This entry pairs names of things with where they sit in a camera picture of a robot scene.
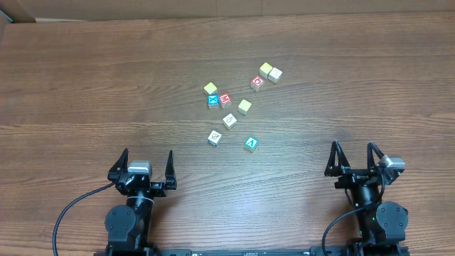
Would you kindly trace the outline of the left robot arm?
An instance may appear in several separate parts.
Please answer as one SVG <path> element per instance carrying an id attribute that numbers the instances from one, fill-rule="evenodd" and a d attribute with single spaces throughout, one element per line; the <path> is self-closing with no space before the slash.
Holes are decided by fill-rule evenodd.
<path id="1" fill-rule="evenodd" d="M 153 182 L 149 161 L 128 162 L 129 150 L 108 171 L 107 179 L 127 197 L 124 205 L 113 207 L 106 215 L 107 246 L 94 256 L 151 255 L 161 252 L 148 241 L 154 199 L 165 197 L 169 190 L 177 189 L 173 167 L 173 152 L 168 154 L 164 182 Z"/>

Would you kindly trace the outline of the white ladybug block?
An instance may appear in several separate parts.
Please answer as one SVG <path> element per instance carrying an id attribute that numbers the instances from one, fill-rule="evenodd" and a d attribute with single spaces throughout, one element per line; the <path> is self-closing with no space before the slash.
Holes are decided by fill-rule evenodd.
<path id="1" fill-rule="evenodd" d="M 227 129 L 232 129 L 237 124 L 237 119 L 232 113 L 230 113 L 223 118 L 223 124 Z"/>

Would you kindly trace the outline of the white leaf block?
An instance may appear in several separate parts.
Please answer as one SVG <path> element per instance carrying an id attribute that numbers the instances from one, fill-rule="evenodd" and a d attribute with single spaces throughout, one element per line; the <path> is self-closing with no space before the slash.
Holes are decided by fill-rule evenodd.
<path id="1" fill-rule="evenodd" d="M 222 139 L 222 134 L 219 132 L 213 130 L 210 135 L 208 136 L 208 143 L 212 144 L 213 146 L 218 146 L 221 139 Z"/>

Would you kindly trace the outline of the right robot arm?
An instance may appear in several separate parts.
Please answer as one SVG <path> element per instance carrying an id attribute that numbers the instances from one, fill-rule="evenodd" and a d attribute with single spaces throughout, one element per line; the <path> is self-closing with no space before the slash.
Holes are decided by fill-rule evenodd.
<path id="1" fill-rule="evenodd" d="M 408 211 L 400 204 L 384 201 L 385 187 L 392 184 L 405 170 L 405 160 L 388 156 L 371 141 L 367 145 L 367 167 L 353 169 L 337 140 L 324 171 L 325 176 L 336 177 L 336 189 L 342 189 L 353 207 L 333 220 L 321 238 L 323 255 L 408 255 L 405 240 Z M 360 236 L 351 238 L 345 246 L 329 248 L 326 238 L 329 231 L 341 220 L 355 216 Z"/>

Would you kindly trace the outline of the green letter A block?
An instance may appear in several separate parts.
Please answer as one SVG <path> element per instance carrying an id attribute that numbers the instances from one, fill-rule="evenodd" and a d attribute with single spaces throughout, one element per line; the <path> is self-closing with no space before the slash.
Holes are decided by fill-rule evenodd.
<path id="1" fill-rule="evenodd" d="M 244 143 L 244 148 L 250 152 L 253 152 L 257 148 L 258 140 L 254 137 L 248 137 Z"/>

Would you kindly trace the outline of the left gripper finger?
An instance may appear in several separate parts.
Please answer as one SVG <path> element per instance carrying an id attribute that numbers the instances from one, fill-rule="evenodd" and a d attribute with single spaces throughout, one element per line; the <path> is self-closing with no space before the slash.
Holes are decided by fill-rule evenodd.
<path id="1" fill-rule="evenodd" d="M 175 175 L 175 169 L 173 166 L 173 151 L 170 150 L 168 154 L 168 160 L 165 170 L 165 188 L 166 190 L 176 190 L 177 189 L 177 180 Z"/>
<path id="2" fill-rule="evenodd" d="M 123 172 L 127 170 L 128 167 L 128 155 L 129 150 L 125 148 L 122 152 L 122 155 L 118 158 L 115 164 L 108 171 L 107 179 L 109 181 L 118 181 Z"/>

